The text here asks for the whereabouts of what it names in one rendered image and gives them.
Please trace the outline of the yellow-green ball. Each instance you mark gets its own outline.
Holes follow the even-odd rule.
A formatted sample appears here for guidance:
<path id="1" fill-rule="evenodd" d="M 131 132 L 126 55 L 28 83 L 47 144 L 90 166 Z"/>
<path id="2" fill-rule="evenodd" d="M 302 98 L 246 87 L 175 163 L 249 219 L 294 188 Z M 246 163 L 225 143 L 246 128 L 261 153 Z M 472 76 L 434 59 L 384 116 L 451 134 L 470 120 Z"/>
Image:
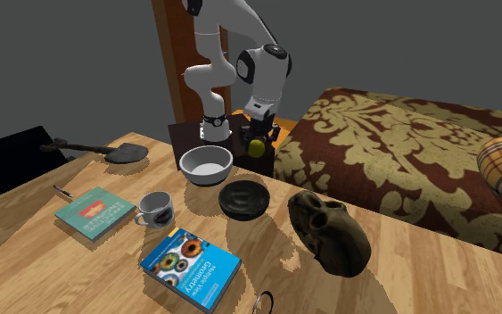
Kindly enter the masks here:
<path id="1" fill-rule="evenodd" d="M 266 151 L 266 146 L 260 139 L 253 139 L 248 144 L 248 154 L 252 158 L 260 158 Z"/>

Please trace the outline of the white mug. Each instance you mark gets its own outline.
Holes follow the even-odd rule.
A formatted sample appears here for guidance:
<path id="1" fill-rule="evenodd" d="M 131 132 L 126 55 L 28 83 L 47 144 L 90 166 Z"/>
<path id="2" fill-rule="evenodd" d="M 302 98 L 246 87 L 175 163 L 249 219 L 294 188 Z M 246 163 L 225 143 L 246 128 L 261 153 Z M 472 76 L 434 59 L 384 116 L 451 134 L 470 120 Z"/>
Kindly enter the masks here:
<path id="1" fill-rule="evenodd" d="M 135 223 L 139 226 L 162 228 L 174 219 L 171 195 L 164 191 L 145 195 L 138 204 L 138 210 Z"/>

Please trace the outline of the teal book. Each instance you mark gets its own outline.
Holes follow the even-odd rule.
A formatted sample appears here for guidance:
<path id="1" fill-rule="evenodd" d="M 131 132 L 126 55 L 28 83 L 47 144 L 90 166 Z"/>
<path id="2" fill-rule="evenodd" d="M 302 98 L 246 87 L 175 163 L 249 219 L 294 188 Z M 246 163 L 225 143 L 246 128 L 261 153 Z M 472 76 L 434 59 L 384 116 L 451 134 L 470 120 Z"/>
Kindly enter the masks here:
<path id="1" fill-rule="evenodd" d="M 97 186 L 59 209 L 55 217 L 95 242 L 135 208 L 133 203 Z"/>

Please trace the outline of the black round dish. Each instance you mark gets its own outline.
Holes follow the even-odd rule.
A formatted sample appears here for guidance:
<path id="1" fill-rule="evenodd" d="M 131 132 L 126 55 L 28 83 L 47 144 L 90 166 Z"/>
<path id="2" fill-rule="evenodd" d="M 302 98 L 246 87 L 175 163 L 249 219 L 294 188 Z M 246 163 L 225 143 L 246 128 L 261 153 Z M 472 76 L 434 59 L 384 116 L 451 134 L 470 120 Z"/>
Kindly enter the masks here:
<path id="1" fill-rule="evenodd" d="M 218 203 L 230 219 L 250 221 L 265 213 L 270 201 L 269 191 L 260 183 L 237 180 L 225 185 Z"/>

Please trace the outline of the brown wooden door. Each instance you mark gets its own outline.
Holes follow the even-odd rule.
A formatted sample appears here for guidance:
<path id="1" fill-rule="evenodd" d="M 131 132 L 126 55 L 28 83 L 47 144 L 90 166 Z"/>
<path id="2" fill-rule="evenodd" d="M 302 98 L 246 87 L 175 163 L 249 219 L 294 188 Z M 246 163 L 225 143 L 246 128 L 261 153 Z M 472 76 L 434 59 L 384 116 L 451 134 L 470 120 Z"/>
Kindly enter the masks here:
<path id="1" fill-rule="evenodd" d="M 176 123 L 201 121 L 202 101 L 183 75 L 188 67 L 209 63 L 196 50 L 193 16 L 182 0 L 151 1 Z"/>

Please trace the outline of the brown patterned sofa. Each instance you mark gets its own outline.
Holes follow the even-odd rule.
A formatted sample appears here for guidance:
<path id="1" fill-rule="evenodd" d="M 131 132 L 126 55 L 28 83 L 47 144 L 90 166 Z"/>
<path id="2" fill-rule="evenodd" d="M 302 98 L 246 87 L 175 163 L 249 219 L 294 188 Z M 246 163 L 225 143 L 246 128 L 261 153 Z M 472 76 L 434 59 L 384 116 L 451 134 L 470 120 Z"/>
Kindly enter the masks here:
<path id="1" fill-rule="evenodd" d="M 278 146 L 276 179 L 502 253 L 477 153 L 502 111 L 330 87 Z"/>

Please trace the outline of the light wooden table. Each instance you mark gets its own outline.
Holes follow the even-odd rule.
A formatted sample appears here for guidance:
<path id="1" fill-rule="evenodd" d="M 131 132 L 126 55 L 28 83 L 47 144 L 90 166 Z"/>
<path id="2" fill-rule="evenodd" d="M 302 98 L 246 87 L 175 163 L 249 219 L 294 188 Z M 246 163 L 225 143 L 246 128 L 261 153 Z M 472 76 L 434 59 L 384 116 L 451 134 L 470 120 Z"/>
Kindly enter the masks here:
<path id="1" fill-rule="evenodd" d="M 92 242 L 55 217 L 73 196 L 100 186 L 129 202 L 171 194 L 175 225 L 238 256 L 242 265 L 214 314 L 502 314 L 502 254 L 350 206 L 372 256 L 358 276 L 323 271 L 292 229 L 297 187 L 244 169 L 231 180 L 266 186 L 269 207 L 239 222 L 216 187 L 191 185 L 170 145 L 126 135 L 149 149 L 136 164 L 88 154 L 0 195 L 0 314 L 202 314 L 148 277 L 140 261 L 167 234 L 126 218 Z"/>

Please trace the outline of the blue book with eye pictures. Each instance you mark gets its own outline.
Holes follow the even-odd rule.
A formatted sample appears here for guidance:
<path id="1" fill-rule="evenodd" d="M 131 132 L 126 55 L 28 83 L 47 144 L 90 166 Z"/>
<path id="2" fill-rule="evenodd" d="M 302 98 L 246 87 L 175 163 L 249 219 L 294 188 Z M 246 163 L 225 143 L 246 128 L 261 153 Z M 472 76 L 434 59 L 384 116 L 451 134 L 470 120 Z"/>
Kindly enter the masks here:
<path id="1" fill-rule="evenodd" d="M 141 262 L 150 277 L 213 314 L 241 267 L 241 259 L 176 227 Z"/>

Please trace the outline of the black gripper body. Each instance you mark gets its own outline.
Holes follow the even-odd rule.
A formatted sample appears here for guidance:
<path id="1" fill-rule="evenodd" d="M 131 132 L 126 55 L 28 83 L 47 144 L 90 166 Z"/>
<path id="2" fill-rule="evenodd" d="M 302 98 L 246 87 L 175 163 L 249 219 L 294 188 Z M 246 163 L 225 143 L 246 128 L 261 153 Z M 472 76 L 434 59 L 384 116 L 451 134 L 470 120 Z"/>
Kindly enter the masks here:
<path id="1" fill-rule="evenodd" d="M 273 126 L 275 114 L 271 113 L 263 120 L 251 118 L 249 131 L 252 137 L 268 137 Z"/>

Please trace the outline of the dark grey shovel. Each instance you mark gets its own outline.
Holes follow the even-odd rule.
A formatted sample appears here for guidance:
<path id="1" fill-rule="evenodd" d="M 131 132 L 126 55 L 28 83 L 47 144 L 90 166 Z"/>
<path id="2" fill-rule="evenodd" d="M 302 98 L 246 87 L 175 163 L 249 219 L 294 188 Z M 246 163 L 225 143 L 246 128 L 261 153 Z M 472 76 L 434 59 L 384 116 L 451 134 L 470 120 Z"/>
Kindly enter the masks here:
<path id="1" fill-rule="evenodd" d="M 149 150 L 141 145 L 123 143 L 118 147 L 108 146 L 88 146 L 69 144 L 67 140 L 56 137 L 49 145 L 40 145 L 42 152 L 51 152 L 58 149 L 71 149 L 75 151 L 86 151 L 104 155 L 104 159 L 109 163 L 128 164 L 144 159 Z"/>

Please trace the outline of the dark brown skull figure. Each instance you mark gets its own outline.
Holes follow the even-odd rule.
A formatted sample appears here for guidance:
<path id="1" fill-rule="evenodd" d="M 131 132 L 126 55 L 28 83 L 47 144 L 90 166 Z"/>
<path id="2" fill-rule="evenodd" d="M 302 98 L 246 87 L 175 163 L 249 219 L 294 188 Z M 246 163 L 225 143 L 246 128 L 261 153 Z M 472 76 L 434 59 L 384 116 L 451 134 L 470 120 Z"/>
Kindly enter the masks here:
<path id="1" fill-rule="evenodd" d="M 288 200 L 292 227 L 323 270 L 340 277 L 355 277 L 371 257 L 371 244 L 362 227 L 342 202 L 323 201 L 310 191 Z"/>

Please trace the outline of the white bowl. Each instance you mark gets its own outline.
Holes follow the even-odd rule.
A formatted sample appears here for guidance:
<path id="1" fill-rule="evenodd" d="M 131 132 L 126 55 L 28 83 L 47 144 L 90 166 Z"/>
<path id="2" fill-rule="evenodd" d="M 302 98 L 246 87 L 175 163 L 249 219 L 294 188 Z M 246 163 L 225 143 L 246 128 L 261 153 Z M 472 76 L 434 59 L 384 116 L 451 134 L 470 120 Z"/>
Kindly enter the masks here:
<path id="1" fill-rule="evenodd" d="M 222 146 L 203 145 L 184 153 L 179 168 L 196 186 L 214 186 L 225 180 L 233 166 L 232 153 Z"/>

